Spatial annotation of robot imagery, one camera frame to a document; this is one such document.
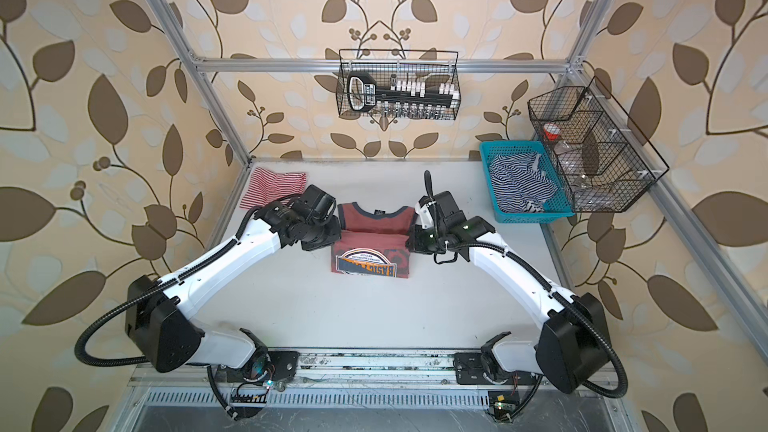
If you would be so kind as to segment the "red white striped tank top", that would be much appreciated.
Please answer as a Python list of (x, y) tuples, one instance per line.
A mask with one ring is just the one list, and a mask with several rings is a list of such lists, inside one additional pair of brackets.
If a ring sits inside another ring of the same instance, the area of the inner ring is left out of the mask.
[(301, 195), (306, 185), (305, 172), (274, 172), (256, 167), (249, 176), (239, 207), (248, 210), (252, 207), (262, 207), (290, 195)]

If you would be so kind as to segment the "maroon tank top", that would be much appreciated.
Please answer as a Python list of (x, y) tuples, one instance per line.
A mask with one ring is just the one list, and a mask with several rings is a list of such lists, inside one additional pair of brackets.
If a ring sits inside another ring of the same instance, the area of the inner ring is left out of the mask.
[(332, 245), (331, 271), (407, 279), (410, 275), (409, 232), (416, 213), (403, 206), (395, 212), (363, 210), (357, 202), (338, 206), (341, 237)]

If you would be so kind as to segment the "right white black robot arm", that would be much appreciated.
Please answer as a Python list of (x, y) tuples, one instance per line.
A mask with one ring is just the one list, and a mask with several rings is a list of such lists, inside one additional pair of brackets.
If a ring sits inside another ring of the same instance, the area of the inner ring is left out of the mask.
[(451, 193), (427, 193), (419, 200), (407, 247), (433, 258), (449, 253), (486, 272), (538, 327), (534, 344), (518, 343), (501, 332), (482, 346), (488, 381), (502, 383), (516, 372), (526, 372), (547, 379), (563, 393), (585, 387), (618, 399), (628, 392), (628, 374), (611, 344), (601, 303), (540, 273), (488, 221), (466, 217)]

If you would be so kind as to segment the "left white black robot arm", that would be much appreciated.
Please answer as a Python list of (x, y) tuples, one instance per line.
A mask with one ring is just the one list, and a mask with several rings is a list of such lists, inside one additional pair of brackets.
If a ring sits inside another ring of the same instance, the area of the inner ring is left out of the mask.
[[(141, 276), (130, 284), (124, 303), (88, 326), (74, 346), (76, 359), (112, 368), (149, 363), (167, 373), (184, 365), (221, 365), (241, 369), (263, 344), (248, 329), (216, 328), (197, 320), (203, 306), (257, 262), (299, 244), (307, 252), (341, 237), (337, 201), (310, 185), (243, 216), (235, 233), (201, 257), (159, 279)], [(125, 333), (140, 350), (137, 357), (99, 358), (89, 340), (111, 320), (124, 315)]]

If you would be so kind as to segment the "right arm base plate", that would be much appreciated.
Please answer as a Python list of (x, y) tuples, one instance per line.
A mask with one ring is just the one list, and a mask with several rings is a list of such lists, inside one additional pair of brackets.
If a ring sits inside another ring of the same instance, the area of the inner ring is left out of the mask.
[(530, 386), (535, 382), (529, 372), (505, 371), (490, 353), (457, 352), (453, 367), (459, 385)]

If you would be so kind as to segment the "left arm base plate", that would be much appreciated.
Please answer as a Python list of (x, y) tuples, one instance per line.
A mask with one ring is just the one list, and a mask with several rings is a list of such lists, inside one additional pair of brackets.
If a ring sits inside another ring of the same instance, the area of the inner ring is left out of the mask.
[(293, 350), (257, 352), (247, 378), (260, 384), (289, 381), (296, 374), (299, 356), (300, 353)]

